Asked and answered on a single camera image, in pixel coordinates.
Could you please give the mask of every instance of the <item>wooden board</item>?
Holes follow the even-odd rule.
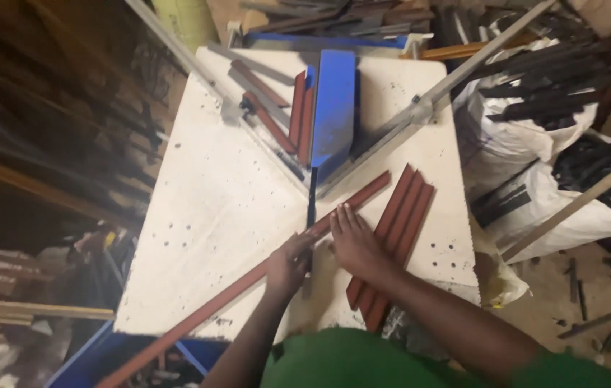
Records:
[[[306,68],[296,52],[240,52],[292,77]],[[240,100],[243,90],[226,75],[230,61],[205,48],[198,49],[197,56]],[[367,131],[446,75],[444,65],[431,61],[363,57],[359,69],[362,123]],[[258,77],[285,100],[293,98],[293,87]],[[392,183],[361,211],[372,226],[376,225],[406,163],[437,188],[408,270],[479,303],[451,108],[439,112],[436,124],[417,131],[407,128],[362,163],[318,201],[317,214],[332,210],[388,169]],[[289,235],[302,231],[308,204],[305,195],[244,129],[221,122],[216,101],[189,77],[115,330],[149,335],[169,330],[253,268]],[[335,324],[364,328],[360,313],[350,310],[345,296],[351,275],[336,266],[326,248],[327,238],[316,248],[312,295],[308,300],[301,295],[294,298],[276,340],[291,331]],[[263,288],[264,280],[191,334],[233,339]]]

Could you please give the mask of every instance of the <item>blue bin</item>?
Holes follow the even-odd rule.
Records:
[[[47,388],[91,388],[113,371],[117,370],[135,354],[147,347],[155,337],[129,336],[114,333],[113,323],[106,322],[45,384]],[[183,339],[176,347],[206,375],[219,359],[226,342]]]

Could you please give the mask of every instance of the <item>hand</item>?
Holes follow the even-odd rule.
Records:
[[[348,204],[339,205],[330,218],[335,239],[335,257],[354,276],[370,271],[371,266],[385,258],[370,226],[355,214]]]
[[[267,258],[267,288],[266,295],[284,298],[290,301],[296,291],[301,288],[306,276],[306,260],[300,260],[298,255],[312,245],[316,240],[310,234],[293,234]]]

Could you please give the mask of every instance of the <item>green shirt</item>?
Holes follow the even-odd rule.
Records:
[[[358,329],[332,328],[275,345],[261,388],[487,387],[476,376],[416,357]],[[611,388],[611,371],[588,360],[546,353],[517,371],[512,387]]]

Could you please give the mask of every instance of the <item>white table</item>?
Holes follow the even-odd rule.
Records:
[[[288,75],[305,70],[296,52],[239,50]],[[240,100],[243,90],[226,74],[229,60],[198,49],[197,57]],[[444,65],[362,57],[362,125],[377,128],[446,75]],[[291,101],[293,87],[260,76]],[[317,203],[318,218],[385,170],[392,184],[361,215],[374,227],[406,163],[436,188],[430,212],[407,269],[473,303],[480,301],[452,111],[437,123],[404,133],[351,172]],[[138,251],[117,313],[115,330],[160,335],[265,259],[306,224],[308,199],[241,128],[225,126],[217,102],[191,75],[157,179]],[[312,295],[296,295],[276,340],[294,331],[339,325],[363,328],[345,289],[351,275],[336,266],[326,247],[316,248]],[[191,335],[230,340],[263,293],[264,279]]]

